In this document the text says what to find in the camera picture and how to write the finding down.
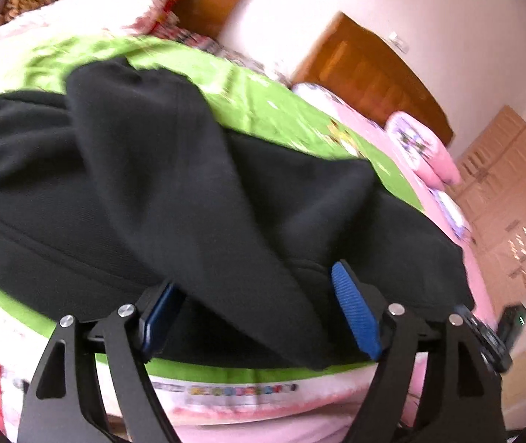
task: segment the metal screw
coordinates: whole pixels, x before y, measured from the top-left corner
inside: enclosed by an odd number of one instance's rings
[[[464,319],[457,313],[451,313],[449,320],[454,327],[460,327],[464,324]]]
[[[133,306],[131,303],[125,303],[125,305],[121,305],[119,307],[119,309],[117,310],[117,315],[121,316],[122,318],[125,318],[126,316],[133,315],[135,310],[136,307]]]
[[[388,306],[388,311],[394,316],[401,316],[405,314],[405,308],[400,303],[392,303],[390,306]]]
[[[74,316],[72,316],[72,315],[62,316],[62,319],[60,320],[60,326],[62,328],[68,328],[74,322],[75,322]]]

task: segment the wooden wardrobe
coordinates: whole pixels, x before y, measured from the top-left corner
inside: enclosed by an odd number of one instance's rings
[[[505,106],[458,160],[448,189],[472,225],[472,248],[497,314],[526,299],[526,122]]]

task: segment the black fabric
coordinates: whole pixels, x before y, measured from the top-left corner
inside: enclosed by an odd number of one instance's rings
[[[323,368],[365,359],[342,258],[426,318],[474,306],[462,250],[369,162],[223,129],[185,76],[124,59],[66,90],[0,96],[0,288],[34,310],[100,318],[172,278],[189,298],[162,357]]]

